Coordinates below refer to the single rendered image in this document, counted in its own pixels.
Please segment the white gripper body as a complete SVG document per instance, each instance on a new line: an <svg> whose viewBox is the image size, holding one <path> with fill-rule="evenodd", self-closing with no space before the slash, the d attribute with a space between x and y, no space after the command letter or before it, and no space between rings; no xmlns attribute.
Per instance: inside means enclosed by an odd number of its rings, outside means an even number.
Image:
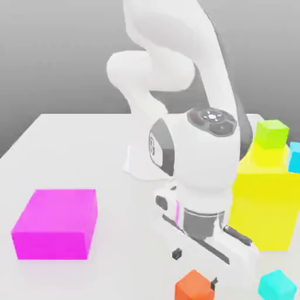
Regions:
<svg viewBox="0 0 300 300"><path fill-rule="evenodd" d="M182 255L202 274L224 279L251 279L259 255L252 240L223 224L224 212L182 215L164 213L161 233L171 250Z"/></svg>

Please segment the small orange cube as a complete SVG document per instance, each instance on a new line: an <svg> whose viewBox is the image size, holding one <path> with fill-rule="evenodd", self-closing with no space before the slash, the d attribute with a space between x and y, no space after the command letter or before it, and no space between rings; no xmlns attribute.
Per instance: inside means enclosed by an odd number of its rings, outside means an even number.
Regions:
<svg viewBox="0 0 300 300"><path fill-rule="evenodd" d="M214 295L211 282L196 270L191 270L175 285L175 300L214 300Z"/></svg>

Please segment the small turquoise cube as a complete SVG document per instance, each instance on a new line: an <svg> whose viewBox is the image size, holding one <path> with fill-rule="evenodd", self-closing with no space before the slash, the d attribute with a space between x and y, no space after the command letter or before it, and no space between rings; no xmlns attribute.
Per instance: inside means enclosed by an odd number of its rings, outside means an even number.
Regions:
<svg viewBox="0 0 300 300"><path fill-rule="evenodd" d="M294 300L297 290L281 270L263 275L258 285L258 294L263 300Z"/></svg>

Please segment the small cyan cube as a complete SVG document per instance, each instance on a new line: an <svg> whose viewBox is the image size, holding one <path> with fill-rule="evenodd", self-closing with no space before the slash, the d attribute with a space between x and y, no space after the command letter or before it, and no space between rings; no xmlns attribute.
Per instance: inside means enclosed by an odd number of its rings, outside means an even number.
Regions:
<svg viewBox="0 0 300 300"><path fill-rule="evenodd" d="M287 168L288 172L300 174L300 142L290 142Z"/></svg>

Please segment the small lime green cube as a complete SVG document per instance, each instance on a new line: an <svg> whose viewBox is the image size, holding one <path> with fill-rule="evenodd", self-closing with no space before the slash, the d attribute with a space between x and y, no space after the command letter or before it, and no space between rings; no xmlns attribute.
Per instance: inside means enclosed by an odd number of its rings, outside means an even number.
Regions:
<svg viewBox="0 0 300 300"><path fill-rule="evenodd" d="M257 122L254 142L263 149L284 148L288 139L289 127L280 120Z"/></svg>

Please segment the large yellow box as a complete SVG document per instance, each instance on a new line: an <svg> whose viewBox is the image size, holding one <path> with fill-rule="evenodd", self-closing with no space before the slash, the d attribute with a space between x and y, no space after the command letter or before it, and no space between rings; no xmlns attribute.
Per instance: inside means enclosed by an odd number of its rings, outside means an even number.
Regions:
<svg viewBox="0 0 300 300"><path fill-rule="evenodd" d="M287 251L300 210L300 173L287 170L288 146L250 146L238 166L229 225L260 251Z"/></svg>

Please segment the large magenta box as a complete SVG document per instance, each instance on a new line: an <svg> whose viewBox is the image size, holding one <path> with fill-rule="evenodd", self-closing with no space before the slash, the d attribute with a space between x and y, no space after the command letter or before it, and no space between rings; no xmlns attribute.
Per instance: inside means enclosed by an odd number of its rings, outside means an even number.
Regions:
<svg viewBox="0 0 300 300"><path fill-rule="evenodd" d="M37 189L15 223L20 260L86 260L98 217L94 189Z"/></svg>

